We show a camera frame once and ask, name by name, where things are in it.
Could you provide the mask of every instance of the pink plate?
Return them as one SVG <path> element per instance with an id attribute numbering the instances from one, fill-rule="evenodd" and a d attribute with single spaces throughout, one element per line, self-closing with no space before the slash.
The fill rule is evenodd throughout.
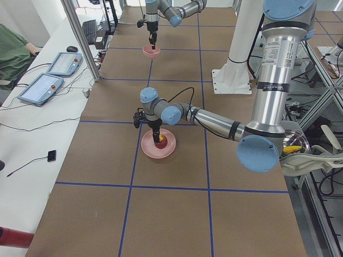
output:
<path id="1" fill-rule="evenodd" d="M 163 134 L 166 136 L 168 143 L 166 145 L 165 148 L 163 149 L 158 149 L 155 144 L 154 144 L 154 140 L 152 138 L 152 130 L 149 130 L 148 132 L 145 133 L 145 135 L 143 136 L 143 138 L 141 139 L 141 148 L 143 150 L 143 152 L 154 159 L 161 159 L 161 158 L 165 158 L 168 155 L 170 155 L 175 147 L 176 147 L 176 139 L 174 137 L 174 135 L 169 131 L 169 130 L 165 130 L 165 129 L 160 129 L 160 134 Z"/>
<path id="2" fill-rule="evenodd" d="M 159 57 L 161 53 L 161 48 L 155 47 L 155 49 L 152 49 L 152 45 L 147 45 L 143 47 L 143 53 L 146 57 L 150 59 L 155 59 Z"/>

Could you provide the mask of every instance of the keyboard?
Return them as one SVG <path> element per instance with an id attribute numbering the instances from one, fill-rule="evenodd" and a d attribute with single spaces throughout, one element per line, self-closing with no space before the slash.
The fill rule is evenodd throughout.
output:
<path id="1" fill-rule="evenodd" d="M 88 44 L 94 44 L 96 39 L 96 20 L 88 20 L 82 23 L 82 30 L 84 31 Z"/>

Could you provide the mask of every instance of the computer mouse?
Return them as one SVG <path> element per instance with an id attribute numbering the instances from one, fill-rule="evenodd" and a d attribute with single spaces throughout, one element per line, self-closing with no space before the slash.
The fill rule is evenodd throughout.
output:
<path id="1" fill-rule="evenodd" d="M 77 47 L 74 47 L 74 46 L 68 46 L 66 48 L 66 51 L 67 52 L 77 52 L 79 49 L 77 49 Z"/>

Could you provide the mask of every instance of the tablet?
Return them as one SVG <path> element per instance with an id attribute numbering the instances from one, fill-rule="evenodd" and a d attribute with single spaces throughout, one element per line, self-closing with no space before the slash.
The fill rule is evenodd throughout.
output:
<path id="1" fill-rule="evenodd" d="M 59 52 L 47 73 L 56 76 L 71 76 L 79 67 L 82 55 L 79 52 Z"/>
<path id="2" fill-rule="evenodd" d="M 18 96 L 18 99 L 42 106 L 62 86 L 63 78 L 42 73 Z"/>

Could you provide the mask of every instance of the red apple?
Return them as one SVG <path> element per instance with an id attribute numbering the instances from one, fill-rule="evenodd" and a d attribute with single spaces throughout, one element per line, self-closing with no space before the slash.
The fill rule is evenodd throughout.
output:
<path id="1" fill-rule="evenodd" d="M 160 142 L 159 142 L 159 143 L 155 143 L 155 146 L 156 146 L 158 149 L 163 149 L 163 148 L 166 147 L 167 143 L 168 143 L 168 140 L 167 140 L 166 136 L 160 134 Z"/>

